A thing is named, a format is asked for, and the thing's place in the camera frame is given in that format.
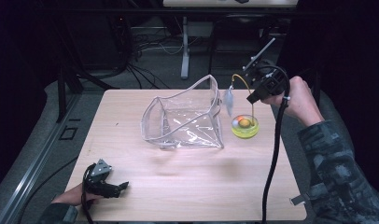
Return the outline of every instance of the transparent bin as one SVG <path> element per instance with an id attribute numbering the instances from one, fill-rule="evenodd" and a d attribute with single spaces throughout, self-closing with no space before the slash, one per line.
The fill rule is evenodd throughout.
<path id="1" fill-rule="evenodd" d="M 210 80 L 210 89 L 195 90 Z M 216 80 L 208 75 L 170 97 L 155 97 L 141 120 L 144 140 L 160 148 L 224 147 Z"/>

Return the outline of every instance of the table top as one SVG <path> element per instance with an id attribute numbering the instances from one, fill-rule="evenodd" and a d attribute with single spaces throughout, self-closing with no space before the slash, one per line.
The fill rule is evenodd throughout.
<path id="1" fill-rule="evenodd" d="M 97 221 L 239 221 L 261 220 L 261 200 L 274 150 L 274 115 L 269 105 L 254 104 L 260 124 L 250 139 L 233 135 L 233 117 L 251 114 L 248 91 L 234 90 L 233 116 L 221 119 L 224 148 L 160 149 L 141 137 L 140 121 L 155 96 L 182 90 L 106 91 L 67 185 L 82 181 L 99 159 L 112 166 L 106 182 L 129 181 L 119 198 L 102 199 L 91 208 Z M 303 220 L 302 204 L 289 198 L 299 190 L 281 141 L 268 197 L 268 220 Z M 80 212 L 78 220 L 86 220 Z"/>
<path id="2" fill-rule="evenodd" d="M 163 0 L 165 7 L 295 7 L 298 0 Z"/>

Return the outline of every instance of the wrist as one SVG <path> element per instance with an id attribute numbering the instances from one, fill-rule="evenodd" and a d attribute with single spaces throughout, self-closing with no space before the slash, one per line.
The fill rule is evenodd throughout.
<path id="1" fill-rule="evenodd" d="M 323 116 L 321 116 L 319 113 L 315 113 L 315 114 L 307 114 L 306 116 L 300 118 L 300 122 L 305 126 L 305 127 L 309 127 L 309 126 L 312 126 L 316 123 L 319 123 L 321 121 L 324 121 L 324 118 Z"/>

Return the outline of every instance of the desk leg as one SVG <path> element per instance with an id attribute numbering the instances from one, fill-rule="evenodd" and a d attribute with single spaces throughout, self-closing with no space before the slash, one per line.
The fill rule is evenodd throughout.
<path id="1" fill-rule="evenodd" d="M 187 79 L 189 77 L 190 67 L 190 49 L 189 49 L 189 34 L 187 17 L 183 18 L 183 63 L 181 65 L 181 78 Z"/>

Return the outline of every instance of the camouflage jacket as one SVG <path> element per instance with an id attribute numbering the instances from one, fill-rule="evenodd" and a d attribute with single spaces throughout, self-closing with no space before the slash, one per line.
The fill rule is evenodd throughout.
<path id="1" fill-rule="evenodd" d="M 326 120 L 298 133 L 311 170 L 315 223 L 379 223 L 379 198 L 336 130 Z"/>

